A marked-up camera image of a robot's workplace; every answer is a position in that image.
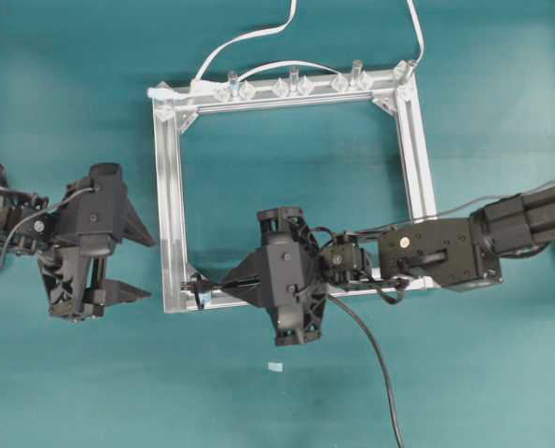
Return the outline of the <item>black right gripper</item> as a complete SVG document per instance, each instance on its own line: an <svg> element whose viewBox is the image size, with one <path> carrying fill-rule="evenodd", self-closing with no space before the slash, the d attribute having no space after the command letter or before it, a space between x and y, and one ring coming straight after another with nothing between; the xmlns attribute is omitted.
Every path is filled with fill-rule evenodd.
<svg viewBox="0 0 555 448"><path fill-rule="evenodd" d="M326 289L318 279L319 245L296 207L257 213L261 246L221 281L222 291L271 318L277 346L301 345L322 337Z"/></svg>

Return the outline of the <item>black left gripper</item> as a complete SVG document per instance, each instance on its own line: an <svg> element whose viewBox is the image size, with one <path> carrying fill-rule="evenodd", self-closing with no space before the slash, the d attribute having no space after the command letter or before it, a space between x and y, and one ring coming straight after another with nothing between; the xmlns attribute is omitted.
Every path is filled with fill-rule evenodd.
<svg viewBox="0 0 555 448"><path fill-rule="evenodd" d="M124 239L156 244L127 196L121 167L91 166L63 198L66 203L53 213L49 249L38 260L49 315L77 322L99 318L109 306L149 298L148 291L106 278L107 259Z"/></svg>

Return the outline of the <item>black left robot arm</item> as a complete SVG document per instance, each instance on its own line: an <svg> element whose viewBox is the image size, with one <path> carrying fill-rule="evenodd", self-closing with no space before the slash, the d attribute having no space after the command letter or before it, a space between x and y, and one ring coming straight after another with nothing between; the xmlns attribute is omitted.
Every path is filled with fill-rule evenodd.
<svg viewBox="0 0 555 448"><path fill-rule="evenodd" d="M71 322L100 318L110 306L149 297L106 276L109 257L125 239L155 244L129 199L120 165L91 166L56 204L11 189L0 168L0 266L9 253L35 256L50 316Z"/></svg>

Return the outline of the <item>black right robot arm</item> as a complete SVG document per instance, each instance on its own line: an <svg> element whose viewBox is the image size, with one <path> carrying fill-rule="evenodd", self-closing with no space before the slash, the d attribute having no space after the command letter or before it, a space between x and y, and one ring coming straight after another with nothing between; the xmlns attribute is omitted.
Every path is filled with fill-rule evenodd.
<svg viewBox="0 0 555 448"><path fill-rule="evenodd" d="M258 213L260 246L221 280L222 291L267 311L278 346L319 339L329 287L403 299L421 276L464 291L502 281L501 259L524 259L555 241L555 185L504 197L469 217L423 218L315 238L301 209Z"/></svg>

